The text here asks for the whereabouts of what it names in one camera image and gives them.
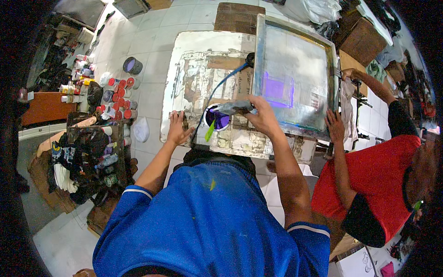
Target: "blue shirt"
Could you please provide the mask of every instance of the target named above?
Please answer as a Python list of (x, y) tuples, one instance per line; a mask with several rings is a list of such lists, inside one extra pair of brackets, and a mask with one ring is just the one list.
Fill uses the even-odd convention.
[(155, 197), (128, 186), (93, 254), (97, 276), (157, 266), (186, 276), (327, 276), (329, 230), (286, 231), (255, 178), (210, 162), (182, 166)]

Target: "person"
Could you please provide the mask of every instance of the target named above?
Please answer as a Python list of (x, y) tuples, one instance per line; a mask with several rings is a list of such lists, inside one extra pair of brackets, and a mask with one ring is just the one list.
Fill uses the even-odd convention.
[(272, 142), (284, 228), (268, 211), (250, 158), (190, 150), (163, 188), (192, 129), (173, 111), (167, 141), (128, 186), (94, 254), (97, 276), (327, 276), (329, 230), (313, 224), (307, 183), (270, 105), (245, 116)]
[(348, 77), (362, 80), (388, 105), (392, 139), (345, 154), (341, 118), (338, 112), (327, 112), (334, 160), (320, 174), (311, 208), (316, 222), (331, 229), (331, 250), (344, 232), (366, 245), (383, 247), (409, 218), (415, 203), (434, 189), (439, 153), (432, 141), (421, 145), (412, 119), (380, 82), (356, 69), (344, 70), (342, 79)]

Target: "red lid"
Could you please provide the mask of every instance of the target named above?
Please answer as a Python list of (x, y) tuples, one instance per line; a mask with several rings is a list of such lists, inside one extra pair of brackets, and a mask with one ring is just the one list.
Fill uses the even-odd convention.
[(118, 100), (118, 94), (113, 94), (112, 95), (112, 101), (113, 102), (117, 102), (117, 100)]
[(123, 104), (123, 107), (124, 107), (125, 109), (129, 109), (130, 106), (131, 106), (131, 102), (130, 102), (129, 100), (126, 100), (126, 101), (124, 102), (124, 104)]
[(124, 90), (123, 88), (120, 88), (120, 89), (118, 90), (118, 96), (123, 97), (124, 94), (125, 94), (125, 90)]
[(121, 80), (120, 83), (118, 83), (118, 86), (121, 88), (125, 88), (126, 87), (126, 80)]
[(135, 83), (135, 80), (134, 80), (134, 78), (132, 78), (132, 77), (129, 77), (129, 78), (128, 78), (128, 81), (127, 81), (127, 83), (128, 83), (128, 86), (133, 86), (133, 85), (134, 85), (134, 83)]
[(112, 108), (116, 111), (118, 111), (118, 109), (120, 108), (120, 106), (118, 105), (118, 102), (115, 102), (114, 105), (112, 106)]
[(132, 112), (130, 109), (127, 109), (126, 111), (124, 111), (124, 117), (129, 119), (131, 118)]
[(124, 105), (124, 99), (123, 99), (123, 98), (119, 98), (118, 101), (117, 101), (117, 103), (118, 103), (118, 105), (119, 105), (120, 107), (123, 107), (123, 105)]
[(117, 112), (115, 113), (115, 119), (119, 120), (119, 119), (121, 119), (121, 118), (122, 118), (121, 111), (117, 111)]

